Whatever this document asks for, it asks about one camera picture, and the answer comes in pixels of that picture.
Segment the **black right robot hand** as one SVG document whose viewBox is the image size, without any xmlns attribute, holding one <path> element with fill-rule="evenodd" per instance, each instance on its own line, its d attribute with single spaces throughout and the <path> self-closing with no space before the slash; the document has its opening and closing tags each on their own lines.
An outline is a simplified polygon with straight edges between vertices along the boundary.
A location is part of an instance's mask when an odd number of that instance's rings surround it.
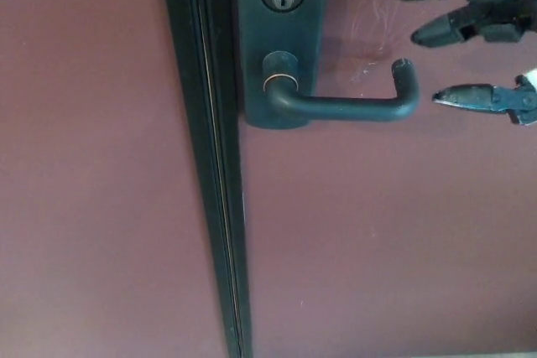
<svg viewBox="0 0 537 358">
<path fill-rule="evenodd" d="M 411 41 L 429 49 L 466 43 L 476 37 L 488 43 L 518 43 L 536 30 L 536 0 L 466 0 L 467 5 L 416 29 Z M 514 88 L 462 84 L 437 91 L 432 101 L 456 109 L 506 114 L 514 124 L 536 122 L 536 72 L 519 75 Z"/>
</svg>

